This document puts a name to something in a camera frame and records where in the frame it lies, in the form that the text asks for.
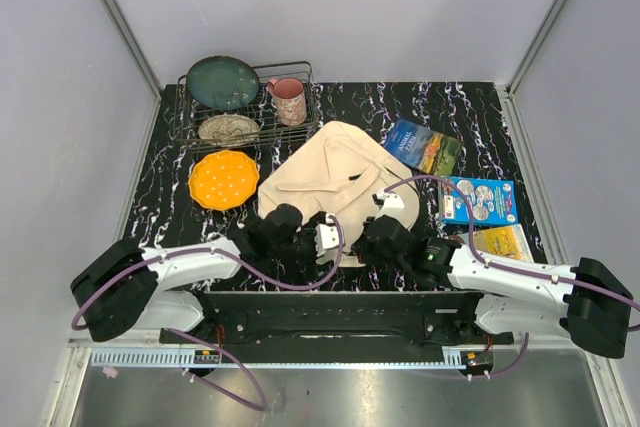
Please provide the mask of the yellow picture book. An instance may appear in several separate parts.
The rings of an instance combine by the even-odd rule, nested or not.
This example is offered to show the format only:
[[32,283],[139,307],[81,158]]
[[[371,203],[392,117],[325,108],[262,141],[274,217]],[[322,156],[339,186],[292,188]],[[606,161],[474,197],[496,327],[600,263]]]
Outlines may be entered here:
[[475,230],[474,245],[482,252],[533,263],[534,259],[520,224]]

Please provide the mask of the blue comic book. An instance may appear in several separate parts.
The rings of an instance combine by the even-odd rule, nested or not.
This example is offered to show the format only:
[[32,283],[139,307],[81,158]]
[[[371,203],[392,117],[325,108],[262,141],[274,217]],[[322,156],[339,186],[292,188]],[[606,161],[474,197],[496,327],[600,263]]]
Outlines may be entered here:
[[442,183],[438,186],[440,218],[444,223],[469,222],[463,196],[471,204],[475,226],[500,227],[519,222],[513,181],[467,177],[445,177],[445,180],[455,188]]

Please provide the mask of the cream canvas student bag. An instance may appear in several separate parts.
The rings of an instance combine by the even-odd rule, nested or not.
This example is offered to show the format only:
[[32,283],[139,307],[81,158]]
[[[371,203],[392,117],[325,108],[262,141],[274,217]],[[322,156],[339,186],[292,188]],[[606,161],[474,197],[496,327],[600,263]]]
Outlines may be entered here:
[[339,121],[324,125],[258,188],[258,215],[281,204],[296,207],[308,222],[324,211],[338,218],[346,246],[342,268],[362,264],[351,252],[363,223],[379,212],[373,195],[411,176],[408,167],[360,128]]

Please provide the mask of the Animal Farm paperback book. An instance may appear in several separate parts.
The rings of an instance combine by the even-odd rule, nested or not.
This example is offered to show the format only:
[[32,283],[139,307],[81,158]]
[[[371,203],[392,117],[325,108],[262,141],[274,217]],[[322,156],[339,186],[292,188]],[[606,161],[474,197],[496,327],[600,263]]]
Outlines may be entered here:
[[451,175],[462,143],[406,119],[400,119],[389,131],[383,147],[405,165],[424,174]]

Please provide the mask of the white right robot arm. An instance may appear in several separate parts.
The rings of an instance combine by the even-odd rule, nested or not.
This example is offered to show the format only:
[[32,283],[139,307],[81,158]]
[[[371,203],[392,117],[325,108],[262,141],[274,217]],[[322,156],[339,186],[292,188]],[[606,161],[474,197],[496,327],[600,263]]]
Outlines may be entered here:
[[481,292],[475,309],[454,318],[463,342],[488,333],[537,333],[566,337],[601,357],[625,355],[633,296],[595,259],[572,266],[499,257],[453,239],[420,239],[387,215],[365,223],[354,251],[365,264],[403,270],[422,288]]

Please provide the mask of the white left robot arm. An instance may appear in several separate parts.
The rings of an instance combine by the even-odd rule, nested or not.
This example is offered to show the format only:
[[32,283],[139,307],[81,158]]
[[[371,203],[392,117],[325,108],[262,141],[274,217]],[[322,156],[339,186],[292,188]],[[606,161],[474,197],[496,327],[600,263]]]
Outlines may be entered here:
[[230,280],[245,270],[281,290],[312,291],[335,274],[338,262],[330,256],[340,254],[341,247],[333,216],[320,212],[305,222],[288,204],[200,244],[142,248],[123,238],[72,281],[78,311],[71,327],[88,331],[95,342],[131,329],[176,328],[203,343],[214,335],[216,319],[185,286]]

